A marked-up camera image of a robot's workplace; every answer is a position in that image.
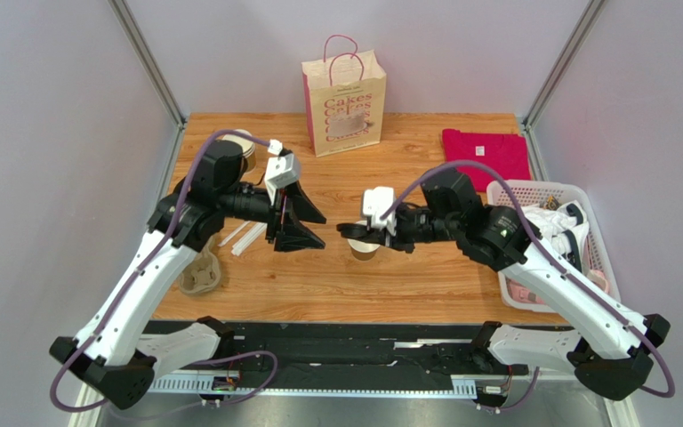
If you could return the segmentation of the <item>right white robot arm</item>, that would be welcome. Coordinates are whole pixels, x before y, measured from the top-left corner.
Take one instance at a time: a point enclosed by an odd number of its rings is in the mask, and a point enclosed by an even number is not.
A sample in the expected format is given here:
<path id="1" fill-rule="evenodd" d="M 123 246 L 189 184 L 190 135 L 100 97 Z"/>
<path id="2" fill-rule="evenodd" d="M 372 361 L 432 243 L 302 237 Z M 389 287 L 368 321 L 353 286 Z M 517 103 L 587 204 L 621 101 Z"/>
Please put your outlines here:
<path id="1" fill-rule="evenodd" d="M 665 362 L 659 346 L 670 323 L 628 309 L 593 284 L 542 237 L 519 205 L 487 205 L 470 177 L 442 165 L 417 182 L 426 203 L 409 206 L 392 188 L 365 192 L 363 223 L 341 223 L 341 236 L 411 253 L 418 244 L 452 241 L 472 261 L 538 294 L 568 329 L 487 321 L 473 339 L 485 362 L 527 365 L 574 375 L 599 396 L 621 400 L 646 388 Z"/>

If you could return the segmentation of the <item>single paper coffee cup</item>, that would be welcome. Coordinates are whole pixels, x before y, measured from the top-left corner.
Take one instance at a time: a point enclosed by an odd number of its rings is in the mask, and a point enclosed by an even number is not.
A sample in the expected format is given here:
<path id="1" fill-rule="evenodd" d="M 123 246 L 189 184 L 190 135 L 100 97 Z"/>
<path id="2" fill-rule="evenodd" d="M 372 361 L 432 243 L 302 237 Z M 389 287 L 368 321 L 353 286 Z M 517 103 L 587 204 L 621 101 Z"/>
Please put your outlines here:
<path id="1" fill-rule="evenodd" d="M 350 246 L 352 256 L 361 262 L 372 260 L 376 256 L 378 249 L 381 247 L 378 244 L 366 243 L 351 238 L 348 238 L 347 241 Z"/>

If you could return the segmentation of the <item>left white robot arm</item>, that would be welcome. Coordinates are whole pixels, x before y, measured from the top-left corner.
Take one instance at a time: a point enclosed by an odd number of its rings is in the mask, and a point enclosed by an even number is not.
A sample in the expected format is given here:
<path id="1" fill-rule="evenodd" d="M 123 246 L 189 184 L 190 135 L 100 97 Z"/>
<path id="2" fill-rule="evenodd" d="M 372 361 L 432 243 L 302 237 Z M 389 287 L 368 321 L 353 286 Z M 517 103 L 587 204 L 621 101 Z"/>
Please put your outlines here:
<path id="1" fill-rule="evenodd" d="M 58 337 L 50 348 L 61 364 L 96 390 L 102 402 L 133 407 L 153 382 L 171 372 L 235 357 L 233 331 L 211 317 L 151 340 L 146 325 L 174 280 L 196 259 L 228 218 L 261 222 L 278 252 L 321 249 L 324 241 L 309 229 L 325 216 L 299 183 L 301 165 L 278 141 L 269 143 L 264 187 L 242 179 L 242 148 L 217 140 L 200 149 L 188 175 L 161 199 L 132 264 L 97 314 L 74 336 Z"/>

